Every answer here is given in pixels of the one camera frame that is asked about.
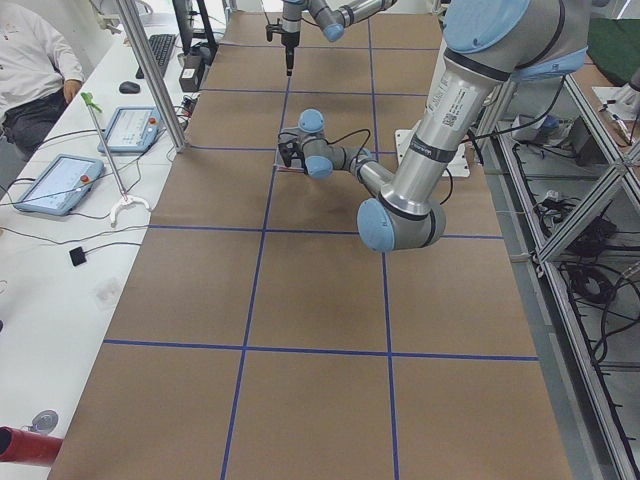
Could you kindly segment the far blue teach pendant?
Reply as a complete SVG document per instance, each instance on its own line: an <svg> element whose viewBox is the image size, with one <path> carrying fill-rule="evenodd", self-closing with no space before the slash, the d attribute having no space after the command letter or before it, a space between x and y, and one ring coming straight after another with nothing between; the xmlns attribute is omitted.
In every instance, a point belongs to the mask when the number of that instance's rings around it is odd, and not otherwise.
<svg viewBox="0 0 640 480"><path fill-rule="evenodd" d="M104 132L106 144L112 154L144 153L156 141L162 125L156 107L118 107Z"/></svg>

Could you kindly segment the blue teach pendant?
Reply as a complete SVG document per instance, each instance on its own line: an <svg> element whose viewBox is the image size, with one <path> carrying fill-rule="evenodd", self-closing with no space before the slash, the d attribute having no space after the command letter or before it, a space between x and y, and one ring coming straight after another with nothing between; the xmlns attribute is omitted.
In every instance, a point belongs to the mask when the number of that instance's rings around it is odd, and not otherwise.
<svg viewBox="0 0 640 480"><path fill-rule="evenodd" d="M162 125L156 107L118 107L104 132L106 144L112 154L144 153L156 141Z"/></svg>
<svg viewBox="0 0 640 480"><path fill-rule="evenodd" d="M100 159L58 155L21 195L21 212L64 216L74 209L104 171Z"/></svg>

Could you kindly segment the person in white shirt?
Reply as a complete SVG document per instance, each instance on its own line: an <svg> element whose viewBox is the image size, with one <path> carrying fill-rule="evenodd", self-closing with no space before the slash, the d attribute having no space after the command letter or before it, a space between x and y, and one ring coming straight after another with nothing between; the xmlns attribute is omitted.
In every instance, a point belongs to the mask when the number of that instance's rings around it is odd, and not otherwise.
<svg viewBox="0 0 640 480"><path fill-rule="evenodd" d="M80 92L84 73L64 36L37 13L1 3L1 130L30 158Z"/></svg>

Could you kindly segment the round metal grommet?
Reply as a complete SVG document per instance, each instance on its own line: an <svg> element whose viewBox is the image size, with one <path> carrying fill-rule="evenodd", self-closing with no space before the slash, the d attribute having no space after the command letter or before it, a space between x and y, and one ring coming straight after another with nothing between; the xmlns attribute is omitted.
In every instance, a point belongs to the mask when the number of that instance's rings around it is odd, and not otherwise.
<svg viewBox="0 0 640 480"><path fill-rule="evenodd" d="M34 416L28 430L40 435L49 435L56 429L58 422L59 415L56 411L43 410Z"/></svg>

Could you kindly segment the blue tape strip lengthwise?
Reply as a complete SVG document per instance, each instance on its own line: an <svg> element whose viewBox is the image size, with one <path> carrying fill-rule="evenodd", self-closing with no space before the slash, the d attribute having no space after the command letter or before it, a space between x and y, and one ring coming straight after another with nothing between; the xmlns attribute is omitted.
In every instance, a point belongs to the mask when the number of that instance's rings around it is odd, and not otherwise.
<svg viewBox="0 0 640 480"><path fill-rule="evenodd" d="M233 436L234 436L234 429L235 429L235 421L236 421L236 417L237 417L237 413L238 413L238 407L239 407L240 396L241 396L242 381L243 381L243 374L244 374L244 367L245 367L245 362L246 362L246 357L247 357L247 352L248 352L248 347L249 347L249 341L250 341L250 336L251 336L252 322L253 322L253 318L254 318L255 301L256 301L256 295L257 295L257 290L258 290L258 283L259 283L259 279L260 279L261 265L262 265L262 259L263 259L263 253L264 253L264 245L265 245L265 240L266 240L267 227L268 227L268 222L269 222L269 215L270 215L270 210L271 210L271 202L272 202L272 196L273 196L273 190L274 190L276 174L277 174L277 167L275 165L273 165L271 167L271 176L270 176L269 185L268 185L267 200L266 200L266 204L265 204L265 211L264 211L264 216L263 216L262 227L260 229L259 248L258 248L258 253L257 253L257 256L256 256L256 264L255 264L255 270L254 270L254 275L253 275L251 294L250 294L250 298L249 298L249 306L248 306L248 311L247 311L247 317L246 317L243 341L242 341L242 344L241 344L241 347L240 347L240 350L239 350L240 357L239 357L238 370L237 370L237 375L236 375L236 383L235 383L234 395L233 395L233 399L232 399L230 416L229 416L229 424L228 424L228 429L227 429L225 449L224 449L224 454L223 454L222 463L221 463L221 470L220 470L220 476L219 476L220 480L225 480L227 478L229 461L230 461L230 456L231 456L231 451L232 451Z"/></svg>

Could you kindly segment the pink towel with white edge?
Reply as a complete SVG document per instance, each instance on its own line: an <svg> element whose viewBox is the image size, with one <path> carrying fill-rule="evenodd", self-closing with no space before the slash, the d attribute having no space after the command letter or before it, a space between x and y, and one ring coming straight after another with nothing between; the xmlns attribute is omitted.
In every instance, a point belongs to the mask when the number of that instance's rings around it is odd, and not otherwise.
<svg viewBox="0 0 640 480"><path fill-rule="evenodd" d="M274 165L277 171L305 173L302 154L296 151L286 151L284 154L277 151L275 154Z"/></svg>

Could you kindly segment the black keyboard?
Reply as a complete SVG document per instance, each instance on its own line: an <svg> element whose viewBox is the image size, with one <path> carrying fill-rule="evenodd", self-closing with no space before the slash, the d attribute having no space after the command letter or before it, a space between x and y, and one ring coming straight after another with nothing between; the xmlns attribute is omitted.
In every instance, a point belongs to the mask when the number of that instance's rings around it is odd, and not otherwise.
<svg viewBox="0 0 640 480"><path fill-rule="evenodd" d="M158 65L161 76L166 74L171 61L177 35L170 33L153 34L148 38L149 46Z"/></svg>

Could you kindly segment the small black square pad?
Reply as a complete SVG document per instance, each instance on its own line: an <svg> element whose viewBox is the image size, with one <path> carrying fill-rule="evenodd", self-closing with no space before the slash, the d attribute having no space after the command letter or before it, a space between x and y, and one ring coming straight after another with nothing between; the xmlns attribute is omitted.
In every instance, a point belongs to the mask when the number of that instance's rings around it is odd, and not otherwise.
<svg viewBox="0 0 640 480"><path fill-rule="evenodd" d="M69 257L71 264L77 267L87 261L87 252L81 246L78 246L69 251Z"/></svg>

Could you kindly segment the green cloth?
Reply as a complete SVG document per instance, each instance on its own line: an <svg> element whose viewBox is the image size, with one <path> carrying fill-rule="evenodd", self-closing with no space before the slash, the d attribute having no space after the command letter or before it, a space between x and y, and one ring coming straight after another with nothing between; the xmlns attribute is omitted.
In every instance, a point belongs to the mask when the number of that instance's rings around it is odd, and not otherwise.
<svg viewBox="0 0 640 480"><path fill-rule="evenodd" d="M593 18L588 55L613 85L628 83L639 68L639 20Z"/></svg>

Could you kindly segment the aluminium frame rail structure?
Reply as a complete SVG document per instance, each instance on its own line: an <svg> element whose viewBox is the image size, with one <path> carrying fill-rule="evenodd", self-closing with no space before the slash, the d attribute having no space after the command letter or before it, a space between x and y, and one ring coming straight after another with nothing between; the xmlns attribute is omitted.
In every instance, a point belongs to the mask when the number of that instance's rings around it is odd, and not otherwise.
<svg viewBox="0 0 640 480"><path fill-rule="evenodd" d="M507 83L475 145L577 479L639 475L639 119L594 65Z"/></svg>

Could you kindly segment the black computer mouse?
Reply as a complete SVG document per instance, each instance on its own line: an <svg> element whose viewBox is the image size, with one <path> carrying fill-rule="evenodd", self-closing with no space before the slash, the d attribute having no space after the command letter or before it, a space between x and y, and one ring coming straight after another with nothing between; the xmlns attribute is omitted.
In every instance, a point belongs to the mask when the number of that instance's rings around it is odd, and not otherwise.
<svg viewBox="0 0 640 480"><path fill-rule="evenodd" d="M122 94L138 94L141 87L138 83L132 81L124 81L119 85L119 92Z"/></svg>

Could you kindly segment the aluminium frame post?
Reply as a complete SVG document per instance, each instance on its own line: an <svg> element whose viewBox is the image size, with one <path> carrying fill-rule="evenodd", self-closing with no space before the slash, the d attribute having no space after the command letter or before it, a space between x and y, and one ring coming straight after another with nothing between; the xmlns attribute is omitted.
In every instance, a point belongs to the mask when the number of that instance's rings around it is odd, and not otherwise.
<svg viewBox="0 0 640 480"><path fill-rule="evenodd" d="M116 0L120 21L133 48L135 58L142 69L155 105L158 107L165 128L177 153L186 147L186 137L173 107L164 78L152 52L147 34L140 20L138 9L132 0Z"/></svg>

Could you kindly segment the black monitor stand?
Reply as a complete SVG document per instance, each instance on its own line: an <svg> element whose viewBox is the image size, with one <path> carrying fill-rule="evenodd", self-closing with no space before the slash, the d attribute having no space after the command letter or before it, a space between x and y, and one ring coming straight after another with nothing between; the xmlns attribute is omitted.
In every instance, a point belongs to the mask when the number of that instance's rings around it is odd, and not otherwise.
<svg viewBox="0 0 640 480"><path fill-rule="evenodd" d="M200 54L213 58L218 44L214 38L206 4L203 0L172 0L184 55Z"/></svg>

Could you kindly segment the red cylinder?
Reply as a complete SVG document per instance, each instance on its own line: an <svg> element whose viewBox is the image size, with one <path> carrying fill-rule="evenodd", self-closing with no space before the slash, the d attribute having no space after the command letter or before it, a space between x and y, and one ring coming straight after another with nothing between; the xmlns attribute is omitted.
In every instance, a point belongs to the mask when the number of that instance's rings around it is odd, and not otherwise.
<svg viewBox="0 0 640 480"><path fill-rule="evenodd" d="M63 440L26 430L1 428L1 461L31 466L51 467Z"/></svg>

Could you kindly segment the black power box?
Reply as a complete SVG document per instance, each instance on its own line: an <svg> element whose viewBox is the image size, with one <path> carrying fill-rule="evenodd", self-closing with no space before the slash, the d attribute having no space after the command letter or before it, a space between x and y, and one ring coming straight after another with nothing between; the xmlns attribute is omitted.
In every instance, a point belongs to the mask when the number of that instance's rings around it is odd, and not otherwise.
<svg viewBox="0 0 640 480"><path fill-rule="evenodd" d="M183 92L195 93L200 89L205 71L205 64L200 55L186 55L183 57L182 71L179 84Z"/></svg>

